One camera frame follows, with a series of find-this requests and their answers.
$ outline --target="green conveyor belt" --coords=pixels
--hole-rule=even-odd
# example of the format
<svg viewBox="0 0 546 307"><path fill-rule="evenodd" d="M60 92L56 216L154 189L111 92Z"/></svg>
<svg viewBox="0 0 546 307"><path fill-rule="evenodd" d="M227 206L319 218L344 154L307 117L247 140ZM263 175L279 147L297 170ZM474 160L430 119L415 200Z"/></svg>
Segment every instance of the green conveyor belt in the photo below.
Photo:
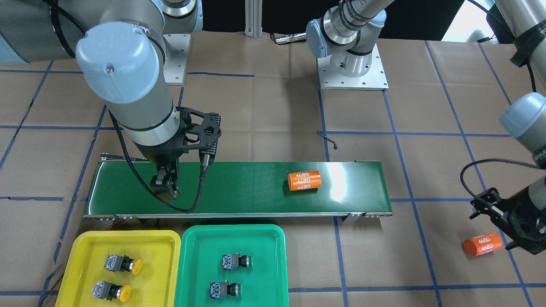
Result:
<svg viewBox="0 0 546 307"><path fill-rule="evenodd" d="M134 162L148 181L150 162ZM322 187L291 192L289 173L319 170ZM180 163L182 196L173 206L191 207L199 163ZM207 173L201 202L191 214L171 211L149 196L124 161L99 162L85 217L273 217L392 213L380 162L216 162Z"/></svg>

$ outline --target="gray joint cap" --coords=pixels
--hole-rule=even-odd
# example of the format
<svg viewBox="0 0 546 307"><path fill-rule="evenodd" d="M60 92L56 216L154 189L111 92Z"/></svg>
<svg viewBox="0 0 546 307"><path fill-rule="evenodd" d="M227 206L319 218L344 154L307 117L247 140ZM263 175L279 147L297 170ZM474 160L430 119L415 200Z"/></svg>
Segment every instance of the gray joint cap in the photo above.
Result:
<svg viewBox="0 0 546 307"><path fill-rule="evenodd" d="M380 11L368 24L377 28L383 28L385 26L385 20L387 19L387 12L385 10Z"/></svg>
<svg viewBox="0 0 546 307"><path fill-rule="evenodd" d="M501 115L501 125L517 139L527 132L546 110L546 98L539 93L529 93L512 104Z"/></svg>
<svg viewBox="0 0 546 307"><path fill-rule="evenodd" d="M327 57L326 39L321 29L322 19L313 19L307 24L307 44L316 58Z"/></svg>
<svg viewBox="0 0 546 307"><path fill-rule="evenodd" d="M148 37L125 22L107 22L87 31L76 46L76 60L90 88L117 104L142 99L159 76L159 59Z"/></svg>

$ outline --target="orange battery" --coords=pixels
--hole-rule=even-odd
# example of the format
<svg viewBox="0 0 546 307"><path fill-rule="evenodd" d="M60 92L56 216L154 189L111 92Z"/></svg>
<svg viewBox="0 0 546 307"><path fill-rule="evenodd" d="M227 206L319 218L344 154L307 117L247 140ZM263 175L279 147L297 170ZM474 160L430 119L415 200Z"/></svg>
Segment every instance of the orange battery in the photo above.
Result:
<svg viewBox="0 0 546 307"><path fill-rule="evenodd" d="M462 246L470 256L479 256L500 249L502 240L498 234L491 232L466 239Z"/></svg>
<svg viewBox="0 0 546 307"><path fill-rule="evenodd" d="M288 174L290 191L309 190L310 188L319 188L321 185L321 174L317 170Z"/></svg>

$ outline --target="yellow tray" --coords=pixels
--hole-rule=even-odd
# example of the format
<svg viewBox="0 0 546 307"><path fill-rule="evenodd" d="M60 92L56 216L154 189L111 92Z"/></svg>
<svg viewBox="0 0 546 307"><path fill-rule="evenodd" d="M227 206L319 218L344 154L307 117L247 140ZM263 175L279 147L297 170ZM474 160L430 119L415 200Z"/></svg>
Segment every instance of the yellow tray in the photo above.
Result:
<svg viewBox="0 0 546 307"><path fill-rule="evenodd" d="M115 273L104 269L108 254L141 258L142 271ZM56 307L172 307L180 259L180 236L174 231L90 231L80 235L70 252ZM131 285L129 300L106 301L92 290L99 281Z"/></svg>

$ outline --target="black cable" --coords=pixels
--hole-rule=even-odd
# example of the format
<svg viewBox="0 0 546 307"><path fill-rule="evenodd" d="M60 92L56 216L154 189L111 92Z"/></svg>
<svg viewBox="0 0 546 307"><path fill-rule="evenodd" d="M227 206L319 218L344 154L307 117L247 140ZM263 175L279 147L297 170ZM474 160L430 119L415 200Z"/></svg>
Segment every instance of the black cable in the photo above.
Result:
<svg viewBox="0 0 546 307"><path fill-rule="evenodd" d="M68 41L66 37L64 36L63 29L61 27L61 21L59 19L59 6L58 3L59 0L53 0L53 3L55 5L49 6L49 14L51 17L51 24L53 25L53 31L57 35L57 39L59 40L59 43L61 43L61 46L63 47L64 51L72 58L76 58L76 54L74 53L74 50L70 47L68 44Z"/></svg>
<svg viewBox="0 0 546 307"><path fill-rule="evenodd" d="M160 199L159 197L157 197L157 195L150 189L150 187L148 187L148 185L144 183L144 180L142 179L140 174L135 169L135 166L133 165L133 162L131 161L131 157L129 157L129 152L127 151L127 146L125 144L125 140L123 139L123 135L121 134L120 126L117 123L116 118L114 117L112 112L108 111L108 113L110 114L110 118L112 119L112 124L114 124L114 129L116 130L117 137L120 139L121 150L123 151L123 156L125 157L125 160L127 161L127 164L129 165L129 168L131 169L131 171L135 175L136 179L142 185L142 187L146 190L146 192L148 192L148 194L150 194L153 198L155 198L162 205L166 206L167 208L169 208L169 209L171 209L173 211L180 212L180 213L185 213L185 214L192 213L197 208L197 205L199 204L199 201L201 200L201 192L203 191L203 183L205 182L206 170L202 169L201 174L199 175L199 187L197 188L197 195L195 196L195 201L193 202L192 207L189 208L188 210L184 210L184 209L180 209L180 208L172 206L171 204L169 204L166 201L164 201L164 200Z"/></svg>
<svg viewBox="0 0 546 307"><path fill-rule="evenodd" d="M278 45L277 41L275 40L275 34L274 33L269 33L269 38L273 41L273 43L275 43L275 45Z"/></svg>
<svg viewBox="0 0 546 307"><path fill-rule="evenodd" d="M509 160L509 159L503 159L503 158L491 158L491 159L478 160L478 161L469 163L465 167L463 167L462 171L461 171L461 175L460 175L462 186L465 188L466 192L468 192L474 199L481 202L482 204L485 204L489 209L491 209L491 206L493 206L493 204L486 202L485 200L479 198L476 194L474 194L470 190L470 188L466 185L465 179L464 179L465 171L467 169L469 169L470 167L473 167L473 166L475 166L477 164L486 163L486 162L502 162L502 163L516 164L516 165L525 166L525 167L534 168L534 169L541 169L540 167L538 167L538 166L536 166L534 164L515 161L515 160Z"/></svg>
<svg viewBox="0 0 546 307"><path fill-rule="evenodd" d="M531 88L533 89L533 92L537 92L537 85L535 83L535 74L533 74L533 69L531 68L531 65L527 63L527 69L529 70L529 77L531 78Z"/></svg>
<svg viewBox="0 0 546 307"><path fill-rule="evenodd" d="M484 11L487 14L487 16L491 16L491 18L493 18L496 22L498 22L498 24L501 25L506 31L508 31L508 33L512 34L512 31L505 25L505 22L502 22L500 19L497 18L497 16L493 14L489 14L489 11L485 7L483 7L481 4L479 4L478 2L474 0L467 0L467 1L477 6L480 10Z"/></svg>
<svg viewBox="0 0 546 307"><path fill-rule="evenodd" d="M66 19L68 19L72 24L74 24L74 26L76 26L76 28L78 28L78 30L80 30L82 34L85 34L85 32L87 31L86 28L78 20L76 20L76 18L74 18L67 11L61 8L57 4L57 1L55 0L42 0L42 1L46 3L47 5L49 5L50 7L55 7L55 9L58 10L58 12L61 15L63 15Z"/></svg>

